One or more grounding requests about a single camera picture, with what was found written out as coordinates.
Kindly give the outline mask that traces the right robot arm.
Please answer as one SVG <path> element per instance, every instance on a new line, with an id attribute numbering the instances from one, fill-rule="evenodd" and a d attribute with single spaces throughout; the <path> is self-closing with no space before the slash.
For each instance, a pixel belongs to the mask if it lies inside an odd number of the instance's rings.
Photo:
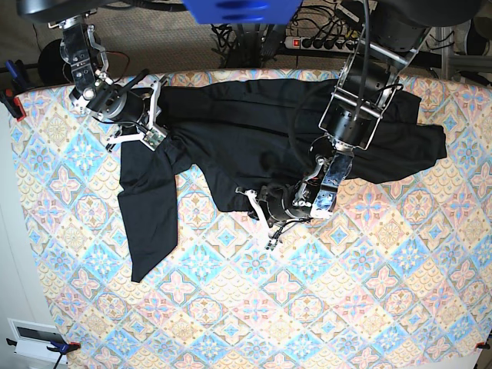
<path id="1" fill-rule="evenodd" d="M 74 82 L 71 103 L 82 114 L 116 127 L 107 138 L 107 151 L 129 141 L 140 141 L 154 151 L 168 135 L 157 123 L 158 99 L 166 78 L 147 69 L 123 85 L 111 78 L 108 53 L 96 39 L 94 25 L 86 22 L 88 16 L 86 12 L 48 25 L 62 30 L 60 54 Z"/>

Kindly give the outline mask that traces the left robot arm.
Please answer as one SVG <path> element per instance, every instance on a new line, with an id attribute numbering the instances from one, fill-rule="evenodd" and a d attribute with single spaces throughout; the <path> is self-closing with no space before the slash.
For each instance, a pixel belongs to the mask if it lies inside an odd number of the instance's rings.
<path id="1" fill-rule="evenodd" d="M 295 185 L 269 184 L 260 191 L 237 188 L 261 224 L 267 250 L 279 244 L 290 224 L 328 219 L 337 190 L 349 174 L 354 149 L 366 150 L 391 100 L 401 88 L 400 74 L 412 62 L 430 31 L 409 1 L 364 6 L 364 25 L 318 123 L 323 135 L 301 155 L 295 136 L 299 113 L 288 123 L 288 140 L 308 173 Z"/>

